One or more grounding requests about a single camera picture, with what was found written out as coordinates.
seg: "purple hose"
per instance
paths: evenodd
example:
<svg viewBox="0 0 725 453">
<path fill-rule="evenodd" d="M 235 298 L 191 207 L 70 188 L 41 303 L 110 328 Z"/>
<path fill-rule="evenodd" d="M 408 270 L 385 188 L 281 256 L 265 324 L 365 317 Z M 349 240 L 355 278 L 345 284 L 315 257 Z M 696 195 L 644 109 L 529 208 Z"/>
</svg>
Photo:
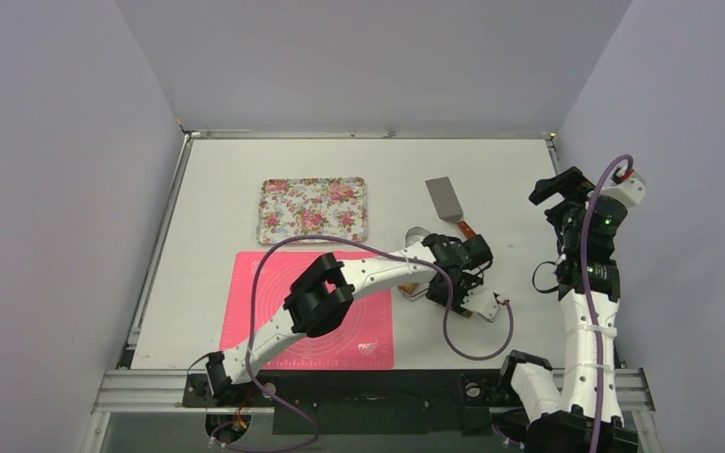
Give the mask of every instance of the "purple hose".
<svg viewBox="0 0 725 453">
<path fill-rule="evenodd" d="M 604 170 L 604 173 L 601 174 L 599 182 L 596 183 L 596 187 L 593 189 L 593 193 L 590 195 L 590 199 L 588 200 L 588 209 L 585 212 L 585 218 L 582 221 L 582 236 L 580 237 L 580 243 L 582 244 L 582 246 L 580 247 L 582 285 L 584 286 L 585 298 L 588 302 L 590 319 L 591 322 L 593 322 L 593 325 L 596 327 L 599 326 L 599 319 L 596 313 L 596 305 L 593 303 L 593 295 L 591 294 L 590 289 L 590 277 L 588 276 L 587 271 L 587 237 L 588 232 L 590 231 L 590 221 L 591 219 L 593 219 L 593 211 L 596 209 L 596 200 L 599 199 L 601 188 L 604 187 L 604 183 L 607 182 L 607 178 L 610 177 L 610 173 L 613 172 L 613 169 L 622 160 L 627 161 L 627 169 L 625 171 L 625 174 L 632 169 L 634 159 L 629 154 L 618 156 L 612 162 L 610 162 L 610 165 L 608 165 L 607 168 Z M 596 453 L 597 449 L 599 448 L 599 435 L 601 434 L 601 405 L 604 402 L 604 369 L 601 367 L 601 365 L 604 364 L 604 340 L 601 338 L 601 332 L 599 332 L 598 330 L 595 330 L 594 334 L 596 335 L 596 364 L 599 366 L 596 369 L 596 411 L 593 417 L 594 423 L 593 434 L 590 438 L 590 453 Z"/>
<path fill-rule="evenodd" d="M 330 243 L 344 243 L 346 245 L 351 245 L 357 248 L 360 248 L 362 250 L 371 252 L 373 254 L 379 255 L 383 258 L 386 258 L 388 260 L 396 260 L 396 261 L 404 261 L 404 257 L 398 257 L 396 255 L 391 255 L 386 252 L 382 252 L 381 250 L 378 250 L 374 247 L 370 247 L 368 245 L 364 245 L 361 243 L 354 243 L 352 241 L 349 241 L 347 239 L 342 238 L 333 238 L 331 236 L 319 236 L 319 235 L 305 235 L 305 236 L 294 236 L 292 238 L 287 238 L 285 240 L 282 240 L 279 243 L 274 244 L 271 248 L 268 249 L 267 252 L 265 252 L 265 255 L 262 256 L 262 259 L 260 260 L 260 264 L 257 266 L 257 270 L 254 273 L 254 280 L 251 283 L 251 303 L 250 303 L 250 311 L 251 311 L 251 317 L 249 320 L 249 335 L 248 335 L 248 347 L 245 351 L 245 370 L 248 373 L 248 375 L 251 377 L 251 380 L 254 382 L 254 384 L 264 393 L 271 396 L 271 398 L 279 403 L 280 405 L 288 408 L 289 410 L 293 411 L 296 415 L 306 420 L 309 424 L 311 424 L 315 428 L 315 433 L 313 436 L 306 441 L 300 442 L 298 444 L 294 445 L 288 445 L 288 446 L 282 446 L 282 447 L 271 447 L 271 448 L 253 448 L 248 446 L 238 446 L 238 445 L 232 445 L 227 444 L 226 448 L 230 450 L 236 450 L 236 451 L 249 451 L 249 452 L 280 452 L 280 451 L 291 451 L 301 448 L 302 446 L 310 445 L 313 442 L 315 442 L 318 439 L 318 424 L 315 423 L 310 416 L 302 411 L 301 409 L 297 408 L 293 404 L 285 401 L 279 396 L 276 396 L 275 394 L 272 394 L 268 391 L 268 389 L 265 388 L 264 385 L 260 382 L 259 379 L 257 379 L 257 376 L 254 372 L 251 370 L 251 350 L 254 347 L 254 325 L 255 325 L 255 317 L 256 317 L 256 307 L 257 307 L 257 284 L 260 281 L 260 275 L 262 271 L 263 265 L 265 265 L 265 262 L 268 261 L 269 258 L 271 258 L 271 255 L 274 254 L 277 249 L 282 247 L 283 245 L 287 243 L 293 243 L 296 241 L 327 241 Z M 507 340 L 504 342 L 502 347 L 500 347 L 496 352 L 493 354 L 489 354 L 487 356 L 483 357 L 476 357 L 476 356 L 469 356 L 468 354 L 465 354 L 463 351 L 457 348 L 452 342 L 451 338 L 448 336 L 448 314 L 451 311 L 451 304 L 454 300 L 454 294 L 452 292 L 452 281 L 451 277 L 448 276 L 446 271 L 443 270 L 440 266 L 433 262 L 424 261 L 424 260 L 410 260 L 410 262 L 414 262 L 416 264 L 421 264 L 424 266 L 429 266 L 430 268 L 437 271 L 438 274 L 440 274 L 443 279 L 446 281 L 446 285 L 448 287 L 448 296 L 446 301 L 446 308 L 443 313 L 443 338 L 446 340 L 446 343 L 448 344 L 448 347 L 451 348 L 452 351 L 460 355 L 461 357 L 464 357 L 466 359 L 469 359 L 471 361 L 486 361 L 488 359 L 492 359 L 493 357 L 497 356 L 498 354 L 501 354 L 504 349 L 507 348 L 508 344 L 510 343 L 510 340 L 513 338 L 513 309 L 511 309 L 510 304 L 508 302 L 504 302 L 502 305 L 504 305 L 507 308 L 507 314 L 510 318 L 510 330 L 507 334 Z M 232 422 L 227 422 L 218 428 L 214 429 L 212 431 L 211 437 L 217 438 L 217 434 L 221 432 L 222 429 L 228 427 Z"/>
</svg>

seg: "purple cable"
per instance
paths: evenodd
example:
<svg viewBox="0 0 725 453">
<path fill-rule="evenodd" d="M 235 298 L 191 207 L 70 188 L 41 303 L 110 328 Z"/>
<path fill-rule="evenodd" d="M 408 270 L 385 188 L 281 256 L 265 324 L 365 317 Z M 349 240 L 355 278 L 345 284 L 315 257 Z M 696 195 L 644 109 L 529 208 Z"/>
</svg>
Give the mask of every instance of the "purple cable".
<svg viewBox="0 0 725 453">
<path fill-rule="evenodd" d="M 607 178 L 610 177 L 610 173 L 613 169 L 622 161 L 627 161 L 627 169 L 625 175 L 629 173 L 634 164 L 634 159 L 629 154 L 624 154 L 615 158 L 610 165 L 601 174 L 599 182 L 596 183 L 596 187 L 593 189 L 593 193 L 590 195 L 588 200 L 588 209 L 585 212 L 584 220 L 582 221 L 582 236 L 580 237 L 580 263 L 582 271 L 582 286 L 585 289 L 585 298 L 588 302 L 588 311 L 590 311 L 590 319 L 595 327 L 599 327 L 599 319 L 596 313 L 596 305 L 593 303 L 593 295 L 590 289 L 590 277 L 588 276 L 587 270 L 587 237 L 590 231 L 590 221 L 593 219 L 593 211 L 596 209 L 596 201 L 599 199 L 601 188 L 604 187 L 604 183 L 607 182 Z M 596 453 L 599 448 L 599 435 L 601 434 L 601 405 L 604 402 L 604 370 L 601 365 L 604 364 L 604 340 L 601 338 L 601 332 L 594 330 L 596 334 L 596 411 L 594 413 L 593 423 L 593 434 L 590 438 L 590 453 Z"/>
<path fill-rule="evenodd" d="M 307 446 L 312 444 L 318 439 L 318 424 L 315 423 L 310 416 L 302 411 L 301 409 L 297 408 L 293 404 L 285 401 L 279 396 L 276 396 L 275 394 L 268 391 L 268 389 L 265 388 L 264 385 L 260 382 L 259 379 L 257 379 L 257 376 L 254 372 L 251 371 L 251 350 L 254 347 L 254 325 L 255 325 L 255 317 L 256 317 L 256 307 L 257 307 L 257 284 L 260 281 L 260 275 L 262 271 L 262 267 L 265 265 L 265 262 L 268 261 L 269 258 L 271 258 L 271 255 L 274 254 L 277 249 L 282 247 L 283 245 L 287 243 L 294 243 L 296 241 L 327 241 L 330 243 L 344 243 L 346 245 L 351 245 L 353 247 L 360 248 L 362 250 L 365 250 L 367 252 L 371 252 L 373 254 L 379 255 L 383 258 L 386 258 L 388 260 L 395 260 L 395 261 L 404 261 L 404 257 L 398 257 L 396 255 L 391 255 L 386 252 L 382 252 L 381 250 L 378 250 L 374 247 L 364 245 L 361 243 L 354 243 L 348 239 L 342 239 L 342 238 L 333 238 L 331 236 L 320 236 L 320 235 L 305 235 L 305 236 L 294 236 L 292 238 L 287 238 L 282 240 L 279 243 L 275 243 L 271 248 L 268 249 L 267 252 L 265 252 L 265 255 L 262 256 L 262 259 L 260 260 L 260 264 L 257 266 L 257 270 L 254 273 L 254 280 L 251 283 L 251 303 L 249 310 L 251 311 L 251 316 L 249 320 L 249 334 L 248 334 L 248 347 L 245 351 L 245 370 L 248 373 L 251 380 L 254 382 L 254 385 L 256 385 L 263 393 L 271 396 L 271 398 L 276 401 L 277 403 L 281 404 L 282 406 L 288 408 L 289 410 L 293 411 L 296 415 L 306 420 L 309 424 L 311 424 L 315 428 L 315 434 L 310 439 L 307 439 L 306 441 L 300 442 L 298 444 L 294 445 L 288 445 L 283 447 L 272 447 L 272 448 L 252 448 L 247 446 L 237 446 L 232 444 L 227 444 L 226 447 L 230 450 L 236 450 L 236 451 L 249 451 L 249 452 L 280 452 L 280 451 L 291 451 L 301 448 L 302 446 Z M 459 356 L 464 357 L 466 359 L 469 359 L 471 361 L 486 361 L 488 359 L 492 359 L 493 357 L 497 356 L 498 354 L 501 354 L 504 349 L 507 348 L 507 346 L 510 344 L 510 340 L 513 338 L 513 309 L 510 308 L 510 304 L 508 301 L 505 301 L 501 303 L 501 305 L 505 306 L 507 308 L 507 314 L 510 318 L 510 330 L 507 334 L 507 340 L 504 342 L 502 347 L 500 347 L 496 352 L 493 354 L 489 354 L 487 356 L 483 357 L 477 357 L 477 356 L 469 356 L 468 354 L 465 354 L 463 351 L 457 348 L 452 342 L 451 338 L 448 336 L 448 314 L 451 311 L 451 304 L 454 301 L 454 294 L 452 292 L 452 287 L 454 286 L 451 277 L 448 276 L 447 272 L 443 270 L 440 266 L 433 262 L 424 261 L 424 260 L 409 260 L 410 262 L 414 262 L 416 264 L 421 264 L 424 266 L 428 266 L 435 271 L 437 271 L 438 274 L 440 274 L 443 279 L 446 281 L 446 285 L 448 287 L 448 296 L 446 301 L 446 308 L 443 313 L 443 338 L 446 340 L 446 343 L 448 344 L 448 347 L 451 348 L 452 351 L 457 353 Z M 214 429 L 212 431 L 211 437 L 217 439 L 217 434 L 221 432 L 221 429 L 224 429 L 228 427 L 231 424 L 231 422 L 227 422 L 218 428 Z"/>
</svg>

